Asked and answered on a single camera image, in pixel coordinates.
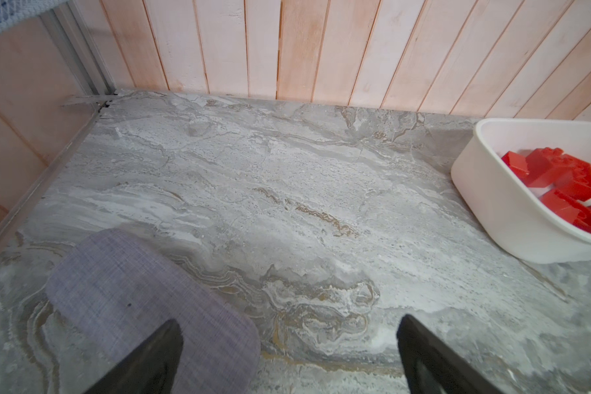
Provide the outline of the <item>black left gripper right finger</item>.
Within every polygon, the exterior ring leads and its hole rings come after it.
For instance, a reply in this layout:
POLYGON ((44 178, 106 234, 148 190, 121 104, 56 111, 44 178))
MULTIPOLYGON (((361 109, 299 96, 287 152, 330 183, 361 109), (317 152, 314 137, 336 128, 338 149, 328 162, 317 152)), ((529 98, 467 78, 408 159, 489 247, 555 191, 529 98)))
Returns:
POLYGON ((412 315, 400 321, 397 347, 411 393, 501 392, 412 315))

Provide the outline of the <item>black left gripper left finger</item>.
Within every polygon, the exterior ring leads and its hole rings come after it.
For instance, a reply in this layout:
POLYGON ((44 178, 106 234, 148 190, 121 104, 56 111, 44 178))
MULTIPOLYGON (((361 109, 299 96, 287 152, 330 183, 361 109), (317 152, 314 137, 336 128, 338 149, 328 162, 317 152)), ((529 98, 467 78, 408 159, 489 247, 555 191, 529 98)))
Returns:
POLYGON ((85 393, 170 393, 182 350, 181 327, 170 319, 85 393))

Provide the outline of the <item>long red lego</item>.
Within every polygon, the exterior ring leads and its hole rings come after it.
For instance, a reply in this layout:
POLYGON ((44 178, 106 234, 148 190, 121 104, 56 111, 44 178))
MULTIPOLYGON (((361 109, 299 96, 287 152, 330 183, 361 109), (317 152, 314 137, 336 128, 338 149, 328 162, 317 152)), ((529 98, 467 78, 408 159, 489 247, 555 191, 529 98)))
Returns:
POLYGON ((554 187, 569 197, 586 202, 591 199, 591 164, 563 154, 567 171, 554 182, 554 187))

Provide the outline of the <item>small red lego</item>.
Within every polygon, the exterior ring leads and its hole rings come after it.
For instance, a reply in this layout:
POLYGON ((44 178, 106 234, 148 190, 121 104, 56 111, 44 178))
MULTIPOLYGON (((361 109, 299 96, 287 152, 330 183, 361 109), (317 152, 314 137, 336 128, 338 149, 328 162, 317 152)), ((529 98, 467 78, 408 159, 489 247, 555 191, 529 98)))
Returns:
POLYGON ((565 161, 564 151, 560 148, 535 149, 526 158, 529 170, 523 183, 530 188, 545 188, 561 177, 571 164, 565 161))

